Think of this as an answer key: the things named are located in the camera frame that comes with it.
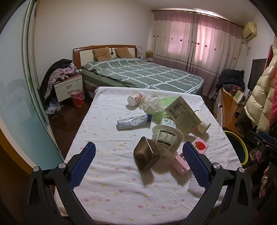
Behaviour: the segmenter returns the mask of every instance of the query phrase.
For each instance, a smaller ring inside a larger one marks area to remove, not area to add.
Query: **curtain rod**
[[[212,17],[215,17],[215,18],[218,18],[218,19],[223,19],[223,20],[229,21],[232,24],[237,25],[238,27],[244,28],[243,26],[241,26],[241,25],[239,25],[239,24],[237,24],[237,23],[235,23],[235,22],[233,22],[231,20],[228,20],[228,19],[226,19],[224,17],[221,17],[220,15],[210,15],[210,14],[201,12],[201,10],[195,10],[195,9],[157,9],[157,10],[151,10],[151,12],[168,11],[168,10],[184,11],[184,12],[195,12],[195,13],[203,14],[203,15],[206,15],[206,16],[212,16]]]

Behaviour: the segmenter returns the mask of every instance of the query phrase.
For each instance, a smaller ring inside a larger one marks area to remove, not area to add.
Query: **pink curtain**
[[[219,74],[237,64],[243,29],[195,12],[156,11],[154,20],[154,62],[202,77],[213,97]]]

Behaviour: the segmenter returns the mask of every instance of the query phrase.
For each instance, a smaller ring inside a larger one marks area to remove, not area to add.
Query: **yellow rim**
[[[245,154],[245,160],[243,163],[241,163],[241,165],[245,165],[248,161],[248,151],[247,151],[247,147],[245,146],[244,142],[242,141],[242,139],[236,135],[235,133],[231,132],[231,131],[224,131],[224,133],[229,133],[231,135],[233,135],[236,139],[238,139],[238,141],[241,143],[243,149],[244,149],[244,154]]]

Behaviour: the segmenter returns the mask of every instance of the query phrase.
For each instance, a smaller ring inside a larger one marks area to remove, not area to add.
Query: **wooden headboard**
[[[82,65],[93,61],[93,49],[96,48],[106,48],[109,47],[111,56],[114,58],[116,56],[114,48],[123,48],[127,47],[129,52],[134,56],[138,57],[137,47],[135,45],[94,45],[82,48],[73,49],[74,57],[75,57],[75,66],[77,69],[81,69]]]

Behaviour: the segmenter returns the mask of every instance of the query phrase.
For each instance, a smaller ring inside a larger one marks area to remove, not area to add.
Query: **air conditioner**
[[[243,38],[248,42],[257,36],[257,26],[252,22],[248,22],[242,32]]]

